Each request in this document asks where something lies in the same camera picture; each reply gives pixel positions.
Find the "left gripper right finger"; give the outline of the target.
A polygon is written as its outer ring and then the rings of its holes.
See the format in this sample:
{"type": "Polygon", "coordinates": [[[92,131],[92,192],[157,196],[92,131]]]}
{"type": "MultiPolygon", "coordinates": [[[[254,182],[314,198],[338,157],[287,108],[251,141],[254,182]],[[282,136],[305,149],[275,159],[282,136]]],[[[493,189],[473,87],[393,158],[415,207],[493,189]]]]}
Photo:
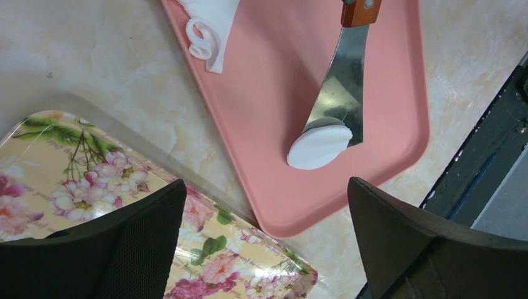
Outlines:
{"type": "Polygon", "coordinates": [[[347,196],[372,298],[527,297],[527,242],[448,221],[361,178],[347,196]]]}

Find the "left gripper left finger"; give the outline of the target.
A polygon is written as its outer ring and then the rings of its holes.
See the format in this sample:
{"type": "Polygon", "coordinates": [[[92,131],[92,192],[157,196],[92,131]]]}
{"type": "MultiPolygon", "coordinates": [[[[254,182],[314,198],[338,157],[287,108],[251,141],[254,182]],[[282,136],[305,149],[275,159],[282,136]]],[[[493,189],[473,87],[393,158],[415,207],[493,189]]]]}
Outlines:
{"type": "Polygon", "coordinates": [[[187,189],[149,196],[43,239],[1,244],[2,298],[162,298],[187,189]]]}

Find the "newly cut round wrapper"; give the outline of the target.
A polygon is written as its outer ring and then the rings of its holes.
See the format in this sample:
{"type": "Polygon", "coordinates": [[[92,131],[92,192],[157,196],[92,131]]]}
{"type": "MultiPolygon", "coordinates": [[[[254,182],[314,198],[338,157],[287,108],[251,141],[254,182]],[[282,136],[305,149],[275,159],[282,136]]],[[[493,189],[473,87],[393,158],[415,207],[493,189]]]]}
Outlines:
{"type": "Polygon", "coordinates": [[[352,137],[352,131],[344,125],[312,128],[291,145],[286,162],[300,170],[321,168],[346,150],[352,137]]]}

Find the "pink silicone mat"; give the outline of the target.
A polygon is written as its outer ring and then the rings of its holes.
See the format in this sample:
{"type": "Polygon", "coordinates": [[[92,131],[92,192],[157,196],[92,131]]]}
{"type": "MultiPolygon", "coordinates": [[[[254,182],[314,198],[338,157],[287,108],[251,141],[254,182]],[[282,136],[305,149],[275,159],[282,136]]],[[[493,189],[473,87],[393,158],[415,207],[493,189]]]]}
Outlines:
{"type": "Polygon", "coordinates": [[[430,139],[418,1],[384,1],[365,55],[364,142],[311,171],[289,167],[337,44],[340,1],[241,1],[221,74],[187,61],[262,230],[290,239],[347,206],[348,180],[380,185],[430,139]]]}

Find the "white dough ball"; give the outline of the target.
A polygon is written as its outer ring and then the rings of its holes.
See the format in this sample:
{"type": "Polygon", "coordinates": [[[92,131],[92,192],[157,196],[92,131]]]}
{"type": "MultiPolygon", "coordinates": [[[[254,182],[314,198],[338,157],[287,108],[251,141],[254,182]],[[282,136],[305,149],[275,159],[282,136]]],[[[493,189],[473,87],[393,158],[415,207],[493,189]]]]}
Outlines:
{"type": "Polygon", "coordinates": [[[221,74],[239,0],[180,0],[189,16],[185,33],[191,56],[205,61],[207,71],[221,74]]]}

